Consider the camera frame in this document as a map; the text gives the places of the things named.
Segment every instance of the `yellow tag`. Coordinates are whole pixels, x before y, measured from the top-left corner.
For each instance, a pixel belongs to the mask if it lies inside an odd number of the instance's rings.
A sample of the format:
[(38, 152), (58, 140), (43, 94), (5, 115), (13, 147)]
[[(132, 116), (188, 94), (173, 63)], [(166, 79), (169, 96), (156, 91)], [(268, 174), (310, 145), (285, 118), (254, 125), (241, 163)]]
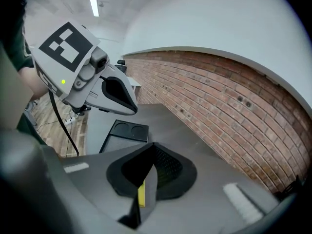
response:
[(138, 205), (140, 207), (145, 207), (145, 180), (137, 190), (137, 197), (138, 197)]

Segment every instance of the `gray table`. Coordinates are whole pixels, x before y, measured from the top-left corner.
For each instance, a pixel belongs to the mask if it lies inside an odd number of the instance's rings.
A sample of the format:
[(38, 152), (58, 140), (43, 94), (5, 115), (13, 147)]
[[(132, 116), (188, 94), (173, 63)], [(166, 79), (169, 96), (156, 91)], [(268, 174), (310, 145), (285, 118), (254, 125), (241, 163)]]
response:
[(233, 169), (180, 119), (161, 104), (140, 105), (134, 116), (118, 116), (91, 110), (88, 120), (87, 155), (64, 159), (64, 166), (86, 162), (89, 168), (68, 174), (76, 188), (99, 210), (112, 219), (128, 213), (132, 199), (116, 194), (106, 179), (109, 164), (144, 144), (98, 154), (116, 119), (149, 126), (149, 140), (160, 142), (190, 159), (197, 168), (193, 187), (182, 197), (158, 201), (139, 227), (147, 234), (158, 233), (232, 233), (246, 226), (223, 192), (223, 186), (236, 182), (252, 195), (264, 212), (277, 205), (275, 198), (249, 178)]

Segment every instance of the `person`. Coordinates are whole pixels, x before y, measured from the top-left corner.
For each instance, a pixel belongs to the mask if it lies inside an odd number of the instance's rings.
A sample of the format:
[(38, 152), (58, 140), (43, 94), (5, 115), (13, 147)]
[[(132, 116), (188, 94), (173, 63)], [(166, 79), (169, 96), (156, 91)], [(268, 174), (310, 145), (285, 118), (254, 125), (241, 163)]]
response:
[[(45, 95), (48, 92), (48, 88), (37, 75), (37, 71), (33, 65), (31, 52), (25, 39), (24, 18), (26, 4), (27, 0), (22, 0), (19, 3), (16, 13), (13, 16), (13, 20), (5, 27), (6, 34), (2, 36), (1, 40), (4, 49), (18, 74), (33, 91), (31, 100), (36, 100)], [(77, 115), (82, 116), (84, 115), (83, 111), (88, 111), (90, 109), (91, 107), (84, 105), (79, 111), (77, 111)], [(17, 129), (20, 132), (32, 135), (40, 144), (45, 144), (26, 115), (22, 114)]]

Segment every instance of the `fluorescent light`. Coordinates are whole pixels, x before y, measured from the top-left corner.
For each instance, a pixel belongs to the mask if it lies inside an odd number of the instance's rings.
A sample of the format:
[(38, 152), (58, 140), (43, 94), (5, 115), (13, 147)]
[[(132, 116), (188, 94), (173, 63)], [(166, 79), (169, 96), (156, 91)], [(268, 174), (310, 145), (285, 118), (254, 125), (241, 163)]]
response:
[(98, 17), (98, 0), (90, 0), (93, 15)]

